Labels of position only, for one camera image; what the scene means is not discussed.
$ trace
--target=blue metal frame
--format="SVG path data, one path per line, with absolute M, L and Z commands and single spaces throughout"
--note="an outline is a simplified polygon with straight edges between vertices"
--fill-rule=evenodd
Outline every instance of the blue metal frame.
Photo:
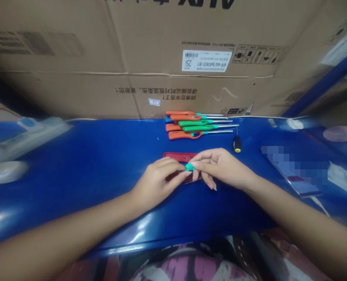
M 335 66 L 323 79 L 316 83 L 301 99 L 283 114 L 283 117 L 297 117 L 304 109 L 323 96 L 329 89 L 347 76 L 347 57 Z

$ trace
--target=hand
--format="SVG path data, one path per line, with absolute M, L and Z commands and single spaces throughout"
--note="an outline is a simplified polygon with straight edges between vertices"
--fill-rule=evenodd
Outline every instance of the hand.
M 179 173 L 170 181 L 165 178 L 176 171 L 184 171 L 186 167 L 170 157 L 164 157 L 147 166 L 145 173 L 130 192 L 134 202 L 144 212 L 151 210 L 167 198 L 192 172 Z
M 204 182 L 215 190 L 216 183 L 213 177 L 238 189 L 247 189 L 252 179 L 257 177 L 253 171 L 224 148 L 202 151 L 194 156 L 190 163 L 196 169 L 193 172 L 193 180 L 198 179 L 199 171 L 201 171 Z

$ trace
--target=woman's left hand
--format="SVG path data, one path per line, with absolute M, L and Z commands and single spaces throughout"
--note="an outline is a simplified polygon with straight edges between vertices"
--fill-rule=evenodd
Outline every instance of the woman's left hand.
M 151 210 L 167 198 L 191 174 L 191 171 L 184 171 L 185 169 L 184 165 L 170 157 L 164 157 L 148 165 L 145 173 L 130 192 L 133 201 L 141 206 L 142 211 Z M 179 173 L 170 181 L 165 180 L 176 171 L 184 172 Z

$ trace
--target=woman's right hand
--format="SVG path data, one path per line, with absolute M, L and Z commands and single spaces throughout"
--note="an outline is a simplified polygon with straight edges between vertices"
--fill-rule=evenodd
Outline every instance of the woman's right hand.
M 251 186 L 252 181 L 258 177 L 224 148 L 202 151 L 194 156 L 190 163 L 195 168 L 193 180 L 198 179 L 201 171 L 204 182 L 215 190 L 216 183 L 213 177 L 242 190 Z

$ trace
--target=red object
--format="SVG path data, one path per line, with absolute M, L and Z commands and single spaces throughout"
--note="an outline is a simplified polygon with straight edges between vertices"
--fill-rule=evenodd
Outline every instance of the red object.
M 171 157 L 172 159 L 175 159 L 178 162 L 184 162 L 184 163 L 189 163 L 189 161 L 196 156 L 197 153 L 180 153 L 180 152 L 165 152 L 163 154 L 163 157 Z M 173 174 L 169 175 L 168 177 L 165 178 L 166 181 L 169 181 L 173 179 L 175 176 L 178 175 L 178 172 L 174 172 Z M 184 182 L 189 182 L 193 181 L 193 176 L 192 174 L 188 176 Z
M 189 161 L 196 156 L 197 153 L 180 153 L 180 152 L 166 152 L 163 154 L 163 157 L 171 157 L 178 162 L 189 163 Z
M 172 121 L 181 121 L 181 120 L 186 120 L 186 121 L 199 121 L 202 119 L 201 115 L 171 115 L 169 118 L 172 119 Z
M 167 111 L 166 114 L 169 115 L 195 115 L 194 111 Z
M 199 134 L 196 137 L 192 136 L 192 133 Z M 202 136 L 202 132 L 184 132 L 184 131 L 174 131 L 168 133 L 168 138 L 170 140 L 174 139 L 199 139 Z
M 172 132 L 172 131 L 181 131 L 181 127 L 178 124 L 166 124 L 165 130 L 167 132 Z

